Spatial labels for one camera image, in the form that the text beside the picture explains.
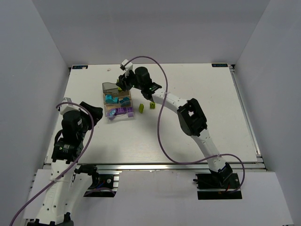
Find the teal rounded lego brick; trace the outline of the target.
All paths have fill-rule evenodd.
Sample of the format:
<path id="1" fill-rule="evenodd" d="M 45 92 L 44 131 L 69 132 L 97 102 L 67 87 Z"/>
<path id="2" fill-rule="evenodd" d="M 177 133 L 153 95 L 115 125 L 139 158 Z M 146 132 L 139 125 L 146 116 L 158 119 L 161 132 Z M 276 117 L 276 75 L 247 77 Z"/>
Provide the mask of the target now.
<path id="1" fill-rule="evenodd" d="M 114 103 L 114 98 L 112 97 L 112 95 L 106 95 L 105 96 L 105 103 L 106 104 L 113 104 Z"/>

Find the clear plastic tray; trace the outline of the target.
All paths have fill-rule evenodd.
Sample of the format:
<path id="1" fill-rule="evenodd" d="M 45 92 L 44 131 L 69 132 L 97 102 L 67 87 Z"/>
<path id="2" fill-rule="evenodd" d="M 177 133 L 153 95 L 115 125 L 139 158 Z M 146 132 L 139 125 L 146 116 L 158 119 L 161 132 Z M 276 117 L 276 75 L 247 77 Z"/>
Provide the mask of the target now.
<path id="1" fill-rule="evenodd" d="M 108 117 L 107 116 L 108 111 L 105 110 L 105 116 L 106 116 L 108 121 L 120 121 L 120 120 L 127 120 L 127 119 L 133 119 L 134 118 L 134 112 L 133 113 L 127 113 L 127 107 L 116 108 L 116 110 L 117 110 L 117 112 L 116 112 L 115 117 Z"/>

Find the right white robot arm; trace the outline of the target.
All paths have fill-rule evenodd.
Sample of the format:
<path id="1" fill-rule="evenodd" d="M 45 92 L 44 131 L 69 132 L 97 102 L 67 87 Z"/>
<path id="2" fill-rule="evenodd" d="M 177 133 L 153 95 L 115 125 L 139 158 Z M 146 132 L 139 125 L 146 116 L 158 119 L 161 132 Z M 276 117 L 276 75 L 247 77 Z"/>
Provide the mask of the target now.
<path id="1" fill-rule="evenodd" d="M 155 83 L 150 78 L 150 73 L 146 67 L 140 66 L 135 70 L 125 66 L 120 67 L 124 72 L 119 76 L 116 83 L 123 91 L 136 88 L 141 91 L 143 97 L 156 104 L 161 105 L 157 122 L 157 137 L 160 147 L 160 120 L 164 107 L 177 114 L 179 125 L 184 134 L 191 137 L 208 162 L 209 170 L 220 185 L 226 183 L 233 170 L 229 163 L 220 155 L 213 143 L 207 127 L 206 116 L 198 101 L 194 98 L 186 100 L 168 92 L 168 82 L 166 88 Z"/>

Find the amber plastic tray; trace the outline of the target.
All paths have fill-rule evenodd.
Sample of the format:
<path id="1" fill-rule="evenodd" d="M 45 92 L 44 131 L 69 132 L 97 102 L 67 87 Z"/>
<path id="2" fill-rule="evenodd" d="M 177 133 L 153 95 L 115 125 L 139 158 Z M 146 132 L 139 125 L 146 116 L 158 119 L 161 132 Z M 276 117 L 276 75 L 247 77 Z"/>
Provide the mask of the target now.
<path id="1" fill-rule="evenodd" d="M 117 93 L 103 93 L 103 104 L 106 111 L 113 108 L 132 107 L 132 97 L 130 91 L 121 91 Z"/>

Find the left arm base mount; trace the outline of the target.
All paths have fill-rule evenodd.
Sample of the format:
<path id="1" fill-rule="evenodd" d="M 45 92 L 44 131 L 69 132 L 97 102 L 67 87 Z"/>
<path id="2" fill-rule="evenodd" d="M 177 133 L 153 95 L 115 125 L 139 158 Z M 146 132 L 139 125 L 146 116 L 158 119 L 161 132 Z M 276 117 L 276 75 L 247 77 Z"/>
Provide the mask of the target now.
<path id="1" fill-rule="evenodd" d="M 96 165 L 92 168 L 92 184 L 85 192 L 85 197 L 113 198 L 117 192 L 120 172 L 115 170 L 102 170 Z"/>

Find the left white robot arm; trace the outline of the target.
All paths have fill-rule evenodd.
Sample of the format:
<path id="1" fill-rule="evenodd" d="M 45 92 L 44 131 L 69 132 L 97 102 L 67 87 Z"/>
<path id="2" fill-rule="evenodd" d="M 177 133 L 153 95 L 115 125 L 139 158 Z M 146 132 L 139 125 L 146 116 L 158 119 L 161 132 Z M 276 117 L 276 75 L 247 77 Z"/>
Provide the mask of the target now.
<path id="1" fill-rule="evenodd" d="M 63 119 L 55 136 L 50 183 L 43 190 L 45 198 L 35 219 L 27 223 L 29 226 L 72 226 L 75 209 L 96 176 L 93 165 L 77 167 L 77 163 L 89 145 L 84 143 L 85 135 L 93 133 L 103 109 L 68 99 L 58 109 Z"/>

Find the green sloped lego brick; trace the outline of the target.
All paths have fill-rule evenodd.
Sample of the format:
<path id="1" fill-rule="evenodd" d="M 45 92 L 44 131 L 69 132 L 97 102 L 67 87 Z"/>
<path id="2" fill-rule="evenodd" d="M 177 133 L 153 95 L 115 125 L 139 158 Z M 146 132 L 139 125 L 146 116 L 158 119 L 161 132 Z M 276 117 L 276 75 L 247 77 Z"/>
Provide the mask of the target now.
<path id="1" fill-rule="evenodd" d="M 150 102 L 150 109 L 155 109 L 156 108 L 156 104 L 154 102 Z"/>

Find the blue label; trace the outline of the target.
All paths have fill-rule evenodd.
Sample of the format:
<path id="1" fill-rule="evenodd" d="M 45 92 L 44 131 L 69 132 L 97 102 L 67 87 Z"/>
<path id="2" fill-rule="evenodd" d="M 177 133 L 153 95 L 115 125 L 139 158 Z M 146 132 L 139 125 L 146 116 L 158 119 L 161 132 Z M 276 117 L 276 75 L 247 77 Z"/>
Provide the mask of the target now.
<path id="1" fill-rule="evenodd" d="M 85 70 L 88 68 L 88 65 L 73 65 L 72 70 Z"/>
<path id="2" fill-rule="evenodd" d="M 212 63 L 212 67 L 228 67 L 228 64 L 222 64 L 222 63 Z"/>

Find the blue label left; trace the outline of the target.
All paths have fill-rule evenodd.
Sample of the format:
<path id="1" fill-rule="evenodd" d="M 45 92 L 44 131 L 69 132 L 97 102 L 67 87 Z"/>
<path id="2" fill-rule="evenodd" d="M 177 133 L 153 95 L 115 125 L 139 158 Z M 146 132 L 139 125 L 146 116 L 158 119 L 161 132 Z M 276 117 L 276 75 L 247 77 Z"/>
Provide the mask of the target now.
<path id="1" fill-rule="evenodd" d="M 73 65 L 72 70 L 85 70 L 88 68 L 88 65 Z"/>

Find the green curved lego brick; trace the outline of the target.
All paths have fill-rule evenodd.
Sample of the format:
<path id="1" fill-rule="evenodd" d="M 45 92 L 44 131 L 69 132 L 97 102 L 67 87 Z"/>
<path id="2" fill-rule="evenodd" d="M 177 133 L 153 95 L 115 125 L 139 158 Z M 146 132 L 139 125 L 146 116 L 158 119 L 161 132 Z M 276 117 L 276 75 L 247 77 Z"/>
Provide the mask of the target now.
<path id="1" fill-rule="evenodd" d="M 139 113 L 143 113 L 144 111 L 144 104 L 139 104 Z"/>

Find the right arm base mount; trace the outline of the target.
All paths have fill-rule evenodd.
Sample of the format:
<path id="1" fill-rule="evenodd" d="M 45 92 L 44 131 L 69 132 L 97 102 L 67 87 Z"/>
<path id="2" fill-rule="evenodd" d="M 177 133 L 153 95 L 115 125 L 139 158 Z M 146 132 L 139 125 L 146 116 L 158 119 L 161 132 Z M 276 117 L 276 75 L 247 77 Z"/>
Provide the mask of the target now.
<path id="1" fill-rule="evenodd" d="M 199 200 L 241 200 L 240 181 L 237 173 L 221 185 L 211 174 L 196 174 L 193 182 L 197 186 Z"/>

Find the blue label right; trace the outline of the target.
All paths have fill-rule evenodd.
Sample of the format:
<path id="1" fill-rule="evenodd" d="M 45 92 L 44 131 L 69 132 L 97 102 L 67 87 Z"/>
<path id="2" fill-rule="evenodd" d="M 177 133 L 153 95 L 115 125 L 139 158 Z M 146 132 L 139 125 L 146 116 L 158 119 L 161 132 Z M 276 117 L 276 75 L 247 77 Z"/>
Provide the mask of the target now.
<path id="1" fill-rule="evenodd" d="M 212 63 L 212 67 L 228 67 L 228 64 L 222 64 L 222 63 Z"/>

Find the teal lego brick with studs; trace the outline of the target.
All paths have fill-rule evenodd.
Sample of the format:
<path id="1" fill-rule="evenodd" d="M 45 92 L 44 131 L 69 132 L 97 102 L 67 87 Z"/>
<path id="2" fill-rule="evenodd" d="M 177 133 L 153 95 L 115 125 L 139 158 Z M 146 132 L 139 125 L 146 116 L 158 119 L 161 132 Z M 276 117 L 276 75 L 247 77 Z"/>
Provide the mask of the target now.
<path id="1" fill-rule="evenodd" d="M 115 98 L 113 99 L 113 103 L 116 104 L 116 105 L 119 105 L 119 104 L 120 104 L 119 101 L 120 101 L 120 99 L 119 99 L 118 97 L 115 97 Z"/>

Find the purple flower lego brick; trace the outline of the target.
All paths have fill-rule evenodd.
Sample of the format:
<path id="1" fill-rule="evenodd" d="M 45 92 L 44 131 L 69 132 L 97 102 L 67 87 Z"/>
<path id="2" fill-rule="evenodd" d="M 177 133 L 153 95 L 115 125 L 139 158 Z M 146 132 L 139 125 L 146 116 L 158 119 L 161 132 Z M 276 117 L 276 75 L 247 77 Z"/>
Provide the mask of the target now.
<path id="1" fill-rule="evenodd" d="M 116 112 L 117 112 L 116 108 L 112 108 L 112 109 L 110 109 L 110 110 L 107 112 L 107 116 L 108 116 L 108 117 L 115 117 L 115 116 L 116 116 Z"/>

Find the purple square lego brick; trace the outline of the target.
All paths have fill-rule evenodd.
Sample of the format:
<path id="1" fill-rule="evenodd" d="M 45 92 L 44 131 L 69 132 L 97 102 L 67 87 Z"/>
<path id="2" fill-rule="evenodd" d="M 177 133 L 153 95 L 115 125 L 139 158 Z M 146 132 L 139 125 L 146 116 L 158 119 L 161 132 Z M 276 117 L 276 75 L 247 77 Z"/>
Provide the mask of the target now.
<path id="1" fill-rule="evenodd" d="M 133 113 L 133 112 L 134 112 L 134 110 L 132 107 L 127 107 L 127 113 Z"/>

